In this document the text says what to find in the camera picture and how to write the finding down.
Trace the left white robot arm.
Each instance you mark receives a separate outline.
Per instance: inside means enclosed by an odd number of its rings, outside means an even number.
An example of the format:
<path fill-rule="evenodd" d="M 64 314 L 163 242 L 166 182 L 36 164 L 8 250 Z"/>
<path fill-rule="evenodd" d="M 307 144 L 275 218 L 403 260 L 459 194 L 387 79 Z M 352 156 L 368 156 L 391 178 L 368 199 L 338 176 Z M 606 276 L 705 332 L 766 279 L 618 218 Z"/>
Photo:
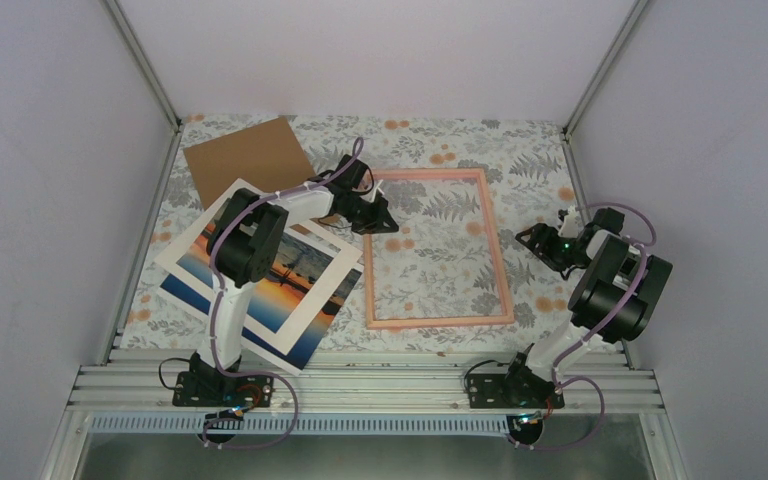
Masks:
<path fill-rule="evenodd" d="M 369 167 L 360 161 L 363 140 L 334 170 L 295 187 L 273 193 L 241 188 L 216 222 L 207 245 L 208 266 L 216 294 L 210 307 L 205 343 L 179 375 L 176 391 L 198 388 L 215 405 L 230 402 L 238 391 L 236 367 L 242 353 L 243 323 L 257 282 L 271 269 L 287 228 L 340 215 L 360 235 L 394 233 L 388 202 L 374 187 L 361 189 Z"/>

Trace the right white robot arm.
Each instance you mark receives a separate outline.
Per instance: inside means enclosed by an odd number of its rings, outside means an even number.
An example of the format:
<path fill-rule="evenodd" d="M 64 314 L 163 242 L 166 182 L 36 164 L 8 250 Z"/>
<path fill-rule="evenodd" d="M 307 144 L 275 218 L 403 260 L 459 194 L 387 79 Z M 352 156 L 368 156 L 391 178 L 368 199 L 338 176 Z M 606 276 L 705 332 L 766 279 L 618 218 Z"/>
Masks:
<path fill-rule="evenodd" d="M 649 240 L 638 240 L 623 232 L 630 207 L 594 207 L 578 233 L 572 229 L 579 211 L 570 207 L 559 211 L 559 225 L 537 223 L 515 237 L 563 279 L 576 271 L 582 275 L 567 304 L 570 318 L 509 364 L 501 391 L 512 406 L 525 407 L 562 389 L 563 371 L 594 347 L 639 337 L 673 272 L 671 262 L 649 251 L 657 241 L 650 220 L 644 222 Z"/>

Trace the white photo mat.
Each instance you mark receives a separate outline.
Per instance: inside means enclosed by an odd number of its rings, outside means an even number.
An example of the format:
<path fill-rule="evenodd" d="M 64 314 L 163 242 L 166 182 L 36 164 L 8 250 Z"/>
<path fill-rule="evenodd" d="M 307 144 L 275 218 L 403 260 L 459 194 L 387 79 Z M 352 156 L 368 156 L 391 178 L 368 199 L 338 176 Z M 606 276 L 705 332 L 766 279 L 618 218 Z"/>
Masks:
<path fill-rule="evenodd" d="M 207 318 L 208 336 L 217 341 L 220 357 L 248 349 L 301 370 L 358 282 L 362 253 L 312 219 L 292 218 L 267 275 L 241 288 L 226 281 L 215 312 L 208 237 L 232 194 L 247 185 L 242 179 L 234 182 L 158 254 L 156 263 L 169 274 L 161 290 L 192 315 Z"/>

